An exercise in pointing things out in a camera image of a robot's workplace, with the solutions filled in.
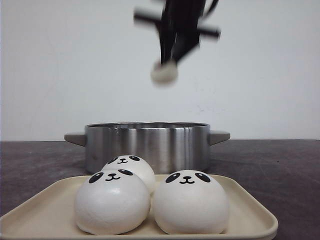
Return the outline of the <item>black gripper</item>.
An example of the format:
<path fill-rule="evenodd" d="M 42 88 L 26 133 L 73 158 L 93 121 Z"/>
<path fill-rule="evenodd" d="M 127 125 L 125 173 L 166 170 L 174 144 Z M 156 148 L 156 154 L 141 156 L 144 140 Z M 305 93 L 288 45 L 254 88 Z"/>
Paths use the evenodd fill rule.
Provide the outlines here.
<path fill-rule="evenodd" d="M 142 9 L 133 13 L 135 21 L 154 24 L 160 42 L 160 64 L 168 61 L 179 62 L 199 44 L 200 35 L 219 39 L 221 31 L 203 28 L 198 22 L 215 10 L 218 1 L 213 0 L 205 10 L 204 0 L 166 0 L 160 17 Z"/>

